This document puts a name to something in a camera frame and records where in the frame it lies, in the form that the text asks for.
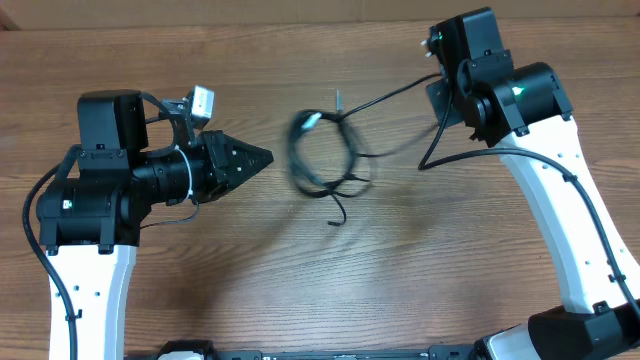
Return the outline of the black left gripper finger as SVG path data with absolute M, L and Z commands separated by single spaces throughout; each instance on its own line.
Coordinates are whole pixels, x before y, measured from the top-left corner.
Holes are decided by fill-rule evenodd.
M 228 135 L 224 136 L 223 150 L 225 160 L 221 169 L 230 186 L 242 185 L 274 161 L 271 151 Z
M 211 178 L 204 182 L 202 188 L 202 202 L 212 202 L 230 193 L 239 186 L 234 179 L 229 178 Z

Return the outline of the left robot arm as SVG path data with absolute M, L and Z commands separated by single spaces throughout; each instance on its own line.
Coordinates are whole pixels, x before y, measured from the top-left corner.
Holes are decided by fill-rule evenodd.
M 138 90 L 83 94 L 80 142 L 24 204 L 40 224 L 29 238 L 50 281 L 53 359 L 123 357 L 130 281 L 154 205 L 203 205 L 272 163 L 270 151 L 207 129 L 215 95 L 201 86 L 157 102 L 172 139 L 151 149 L 144 107 L 152 102 Z

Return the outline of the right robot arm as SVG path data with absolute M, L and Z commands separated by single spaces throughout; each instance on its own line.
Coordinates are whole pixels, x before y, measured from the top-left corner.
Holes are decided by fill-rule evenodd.
M 431 27 L 441 128 L 462 123 L 520 186 L 549 251 L 559 306 L 477 340 L 471 359 L 607 359 L 639 345 L 639 265 L 584 159 L 571 102 L 543 62 L 516 67 L 481 8 Z

